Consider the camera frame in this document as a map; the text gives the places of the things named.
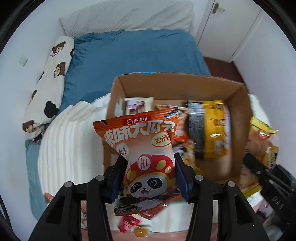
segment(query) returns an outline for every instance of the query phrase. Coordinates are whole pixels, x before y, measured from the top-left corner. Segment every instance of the bear-patterned pillow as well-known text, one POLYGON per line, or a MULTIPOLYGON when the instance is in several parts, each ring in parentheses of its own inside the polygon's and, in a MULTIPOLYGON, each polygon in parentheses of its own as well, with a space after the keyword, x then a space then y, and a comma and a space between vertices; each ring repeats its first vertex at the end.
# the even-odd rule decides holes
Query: bear-patterned pillow
POLYGON ((55 42, 23 119, 22 129, 28 139, 38 139, 44 124, 50 123, 58 113, 73 49, 74 39, 71 37, 60 36, 55 42))

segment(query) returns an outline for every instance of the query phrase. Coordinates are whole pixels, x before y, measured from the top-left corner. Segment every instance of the quilted headboard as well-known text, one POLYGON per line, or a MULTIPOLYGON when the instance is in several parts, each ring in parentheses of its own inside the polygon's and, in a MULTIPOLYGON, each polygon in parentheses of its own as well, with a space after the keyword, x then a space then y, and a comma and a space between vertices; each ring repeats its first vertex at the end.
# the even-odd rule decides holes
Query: quilted headboard
POLYGON ((60 18, 66 34, 77 37, 142 29, 193 30, 193 3, 188 0, 108 0, 74 11, 60 18))

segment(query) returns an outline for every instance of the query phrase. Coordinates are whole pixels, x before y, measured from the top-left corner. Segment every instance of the panda eye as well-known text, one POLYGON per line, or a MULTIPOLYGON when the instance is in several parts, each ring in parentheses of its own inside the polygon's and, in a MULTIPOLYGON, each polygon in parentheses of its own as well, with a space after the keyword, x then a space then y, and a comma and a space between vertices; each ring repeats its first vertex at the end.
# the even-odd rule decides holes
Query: panda eye
POLYGON ((134 193, 136 191, 138 191, 140 188, 142 187, 142 183, 141 182, 136 182, 132 187, 130 192, 134 193))
POLYGON ((150 178, 147 183, 153 189, 160 188, 163 185, 163 182, 157 177, 150 178))

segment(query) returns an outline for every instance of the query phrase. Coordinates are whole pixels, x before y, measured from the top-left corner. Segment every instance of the black cable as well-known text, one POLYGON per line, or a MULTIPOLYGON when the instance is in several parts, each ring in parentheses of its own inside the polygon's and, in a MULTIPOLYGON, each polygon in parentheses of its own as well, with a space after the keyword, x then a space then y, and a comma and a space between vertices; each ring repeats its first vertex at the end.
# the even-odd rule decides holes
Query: black cable
POLYGON ((5 221, 7 222, 8 226, 12 229, 12 226, 11 226, 11 222, 10 222, 10 219, 9 219, 9 215, 8 215, 8 212, 6 210, 6 207, 4 205, 4 202, 3 202, 3 199, 0 195, 0 205, 1 205, 1 208, 3 210, 3 213, 4 213, 4 217, 5 217, 5 221))

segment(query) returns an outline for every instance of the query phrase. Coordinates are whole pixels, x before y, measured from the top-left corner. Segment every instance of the mattress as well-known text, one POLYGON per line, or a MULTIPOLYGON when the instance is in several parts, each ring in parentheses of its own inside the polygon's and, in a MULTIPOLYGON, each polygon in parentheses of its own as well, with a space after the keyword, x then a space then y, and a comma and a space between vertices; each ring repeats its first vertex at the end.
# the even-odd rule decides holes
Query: mattress
POLYGON ((177 72, 210 76, 195 39, 182 30, 90 33, 74 38, 59 112, 85 96, 111 90, 114 78, 133 72, 177 72))

